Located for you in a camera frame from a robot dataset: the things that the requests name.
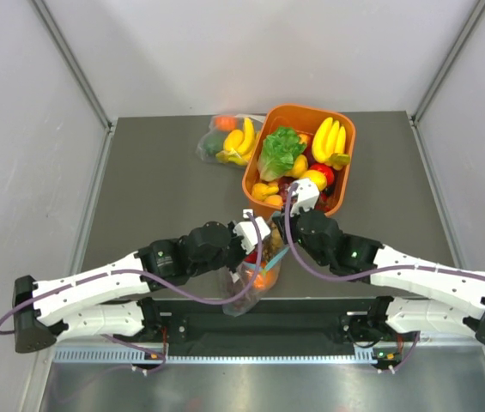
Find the fake brown longan bunch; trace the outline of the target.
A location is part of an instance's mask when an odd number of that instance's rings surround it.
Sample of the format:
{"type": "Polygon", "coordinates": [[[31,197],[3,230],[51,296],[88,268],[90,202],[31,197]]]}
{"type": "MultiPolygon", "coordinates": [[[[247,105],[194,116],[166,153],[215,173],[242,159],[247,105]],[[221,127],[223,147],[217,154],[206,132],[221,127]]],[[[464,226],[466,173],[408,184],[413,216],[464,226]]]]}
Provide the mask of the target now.
{"type": "Polygon", "coordinates": [[[263,259],[269,262],[273,257],[282,251],[284,243],[280,232],[274,228],[270,236],[264,241],[263,259]]]}

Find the fake red pepper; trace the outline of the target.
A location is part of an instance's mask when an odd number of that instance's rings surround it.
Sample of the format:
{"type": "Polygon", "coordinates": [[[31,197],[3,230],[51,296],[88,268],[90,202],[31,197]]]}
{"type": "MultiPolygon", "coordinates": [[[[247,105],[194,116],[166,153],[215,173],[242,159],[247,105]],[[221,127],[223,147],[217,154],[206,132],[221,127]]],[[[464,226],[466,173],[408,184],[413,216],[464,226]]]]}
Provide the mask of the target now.
{"type": "Polygon", "coordinates": [[[329,167],[322,163],[315,163],[310,166],[311,170],[322,173],[326,178],[326,185],[332,185],[335,181],[335,173],[332,167],[329,167]]]}

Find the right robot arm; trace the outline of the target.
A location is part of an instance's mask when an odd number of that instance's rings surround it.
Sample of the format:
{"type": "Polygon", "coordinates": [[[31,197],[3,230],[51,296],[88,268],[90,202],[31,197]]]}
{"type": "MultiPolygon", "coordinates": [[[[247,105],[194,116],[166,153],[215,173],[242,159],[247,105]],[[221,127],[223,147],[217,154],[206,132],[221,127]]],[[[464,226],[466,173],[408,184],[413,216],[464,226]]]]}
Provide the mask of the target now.
{"type": "Polygon", "coordinates": [[[303,250],[323,274],[302,264],[326,282],[365,282],[419,295],[419,300],[381,298],[368,313],[370,333],[385,340],[393,334],[425,330],[473,336],[485,345],[485,271],[461,270],[397,251],[377,240],[343,232],[319,210],[275,213],[285,245],[303,250]]]}

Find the fake purple grapes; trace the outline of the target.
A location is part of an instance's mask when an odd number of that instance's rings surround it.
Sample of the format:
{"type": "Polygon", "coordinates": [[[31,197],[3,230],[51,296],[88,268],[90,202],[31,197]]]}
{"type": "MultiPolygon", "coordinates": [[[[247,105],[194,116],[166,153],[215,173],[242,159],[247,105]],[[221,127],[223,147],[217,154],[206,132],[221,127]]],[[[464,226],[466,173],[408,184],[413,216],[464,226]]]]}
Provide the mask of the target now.
{"type": "Polygon", "coordinates": [[[283,199],[286,200],[288,195],[288,189],[292,184],[292,179],[280,179],[278,181],[278,192],[277,194],[283,199]]]}

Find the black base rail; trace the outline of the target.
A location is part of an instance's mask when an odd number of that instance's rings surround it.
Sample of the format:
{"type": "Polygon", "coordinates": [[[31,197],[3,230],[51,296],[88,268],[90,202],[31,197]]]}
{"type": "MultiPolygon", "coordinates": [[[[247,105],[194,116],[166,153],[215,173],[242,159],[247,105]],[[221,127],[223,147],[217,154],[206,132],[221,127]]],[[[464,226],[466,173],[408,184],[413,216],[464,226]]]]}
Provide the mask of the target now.
{"type": "Polygon", "coordinates": [[[394,332],[372,324],[372,299],[261,300],[233,317],[219,306],[158,300],[150,326],[136,342],[167,343],[172,355],[312,356],[351,354],[356,342],[396,342],[394,332]]]}

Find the fake green avocado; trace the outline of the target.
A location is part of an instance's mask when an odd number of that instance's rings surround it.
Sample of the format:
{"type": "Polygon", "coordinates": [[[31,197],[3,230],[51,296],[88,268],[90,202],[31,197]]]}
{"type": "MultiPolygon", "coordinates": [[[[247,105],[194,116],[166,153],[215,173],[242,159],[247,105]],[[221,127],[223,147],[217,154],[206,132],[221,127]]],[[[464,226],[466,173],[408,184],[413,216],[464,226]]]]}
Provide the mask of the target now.
{"type": "Polygon", "coordinates": [[[206,156],[215,156],[223,150],[226,135],[221,131],[211,131],[203,140],[203,151],[206,156]]]}

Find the fake red apple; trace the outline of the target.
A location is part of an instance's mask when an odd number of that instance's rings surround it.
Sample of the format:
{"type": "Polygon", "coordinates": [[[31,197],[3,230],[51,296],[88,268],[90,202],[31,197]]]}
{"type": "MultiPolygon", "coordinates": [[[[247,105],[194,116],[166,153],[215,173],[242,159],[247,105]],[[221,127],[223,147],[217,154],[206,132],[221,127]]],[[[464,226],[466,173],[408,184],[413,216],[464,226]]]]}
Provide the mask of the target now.
{"type": "Polygon", "coordinates": [[[258,252],[253,251],[250,253],[245,259],[244,263],[245,264],[256,264],[258,262],[258,252]]]}

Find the fake yellow pepper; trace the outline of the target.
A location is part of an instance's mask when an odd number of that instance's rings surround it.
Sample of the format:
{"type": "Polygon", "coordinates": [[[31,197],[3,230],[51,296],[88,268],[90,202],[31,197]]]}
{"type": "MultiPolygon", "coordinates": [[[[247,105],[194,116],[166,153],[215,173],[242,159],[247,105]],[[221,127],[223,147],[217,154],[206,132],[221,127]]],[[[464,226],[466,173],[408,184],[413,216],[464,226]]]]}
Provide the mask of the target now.
{"type": "Polygon", "coordinates": [[[257,182],[252,186],[251,196],[254,200],[263,202],[267,197],[278,193],[279,186],[277,181],[257,182]]]}

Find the fake banana bunch in bin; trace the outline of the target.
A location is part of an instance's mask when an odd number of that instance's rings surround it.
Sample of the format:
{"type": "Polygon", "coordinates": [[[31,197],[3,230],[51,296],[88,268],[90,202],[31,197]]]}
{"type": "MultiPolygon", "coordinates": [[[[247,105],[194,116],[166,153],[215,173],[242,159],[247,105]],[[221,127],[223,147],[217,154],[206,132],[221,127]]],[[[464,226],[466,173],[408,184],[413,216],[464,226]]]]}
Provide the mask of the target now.
{"type": "Polygon", "coordinates": [[[350,163],[346,153],[347,131],[338,120],[325,119],[312,140],[312,157],[317,163],[341,171],[350,163]]]}

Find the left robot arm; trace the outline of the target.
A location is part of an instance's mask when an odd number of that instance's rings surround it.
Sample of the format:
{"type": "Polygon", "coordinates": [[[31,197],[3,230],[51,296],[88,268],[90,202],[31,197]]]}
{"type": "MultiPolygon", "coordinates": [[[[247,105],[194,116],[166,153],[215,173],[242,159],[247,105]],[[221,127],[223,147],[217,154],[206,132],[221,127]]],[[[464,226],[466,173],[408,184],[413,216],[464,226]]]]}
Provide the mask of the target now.
{"type": "Polygon", "coordinates": [[[51,281],[15,280],[12,302],[15,352],[30,354],[79,336],[139,335],[153,340],[162,321],[153,304],[113,301],[168,288],[179,291],[191,278],[236,269],[261,253],[269,229],[251,221],[211,221],[187,235],[152,242],[119,260],[51,281]]]}

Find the fake green lettuce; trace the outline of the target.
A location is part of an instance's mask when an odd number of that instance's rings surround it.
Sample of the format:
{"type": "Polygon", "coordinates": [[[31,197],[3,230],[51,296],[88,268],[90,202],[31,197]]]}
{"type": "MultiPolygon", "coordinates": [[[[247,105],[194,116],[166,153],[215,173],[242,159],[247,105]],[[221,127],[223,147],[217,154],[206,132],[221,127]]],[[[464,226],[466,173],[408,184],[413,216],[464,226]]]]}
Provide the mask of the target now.
{"type": "Polygon", "coordinates": [[[295,129],[279,126],[263,140],[258,157],[258,172],[261,180],[270,182],[290,171],[298,156],[306,149],[295,129]]]}

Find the fake banana bunch in bag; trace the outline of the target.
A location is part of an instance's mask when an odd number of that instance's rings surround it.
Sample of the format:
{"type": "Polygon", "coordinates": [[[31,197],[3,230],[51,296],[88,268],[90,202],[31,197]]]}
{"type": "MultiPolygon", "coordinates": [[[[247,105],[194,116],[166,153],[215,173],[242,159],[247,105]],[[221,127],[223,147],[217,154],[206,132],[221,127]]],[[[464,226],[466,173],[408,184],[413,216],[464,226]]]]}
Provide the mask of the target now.
{"type": "Polygon", "coordinates": [[[237,118],[235,130],[227,133],[223,150],[215,155],[220,163],[232,163],[246,167],[257,144],[258,133],[254,120],[250,117],[237,118]]]}

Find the fake orange tangerine in bag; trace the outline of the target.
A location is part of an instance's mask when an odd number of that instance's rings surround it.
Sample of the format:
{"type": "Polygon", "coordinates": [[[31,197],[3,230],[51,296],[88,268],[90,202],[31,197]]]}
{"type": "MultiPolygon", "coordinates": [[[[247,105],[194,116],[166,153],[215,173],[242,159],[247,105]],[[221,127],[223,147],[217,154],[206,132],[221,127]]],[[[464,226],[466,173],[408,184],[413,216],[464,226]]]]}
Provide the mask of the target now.
{"type": "Polygon", "coordinates": [[[237,128],[238,119],[231,115],[220,115],[214,117],[214,127],[217,130],[230,132],[237,128]]]}

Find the fake yellow lemon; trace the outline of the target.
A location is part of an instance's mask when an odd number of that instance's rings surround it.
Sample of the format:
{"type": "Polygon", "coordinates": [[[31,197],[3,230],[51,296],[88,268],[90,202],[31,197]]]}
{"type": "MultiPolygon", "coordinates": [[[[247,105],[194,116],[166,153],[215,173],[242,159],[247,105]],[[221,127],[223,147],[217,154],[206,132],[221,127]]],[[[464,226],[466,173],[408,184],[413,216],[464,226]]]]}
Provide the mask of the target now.
{"type": "Polygon", "coordinates": [[[311,180],[318,187],[319,191],[323,191],[328,185],[326,176],[317,170],[309,169],[305,171],[300,178],[311,180]]]}

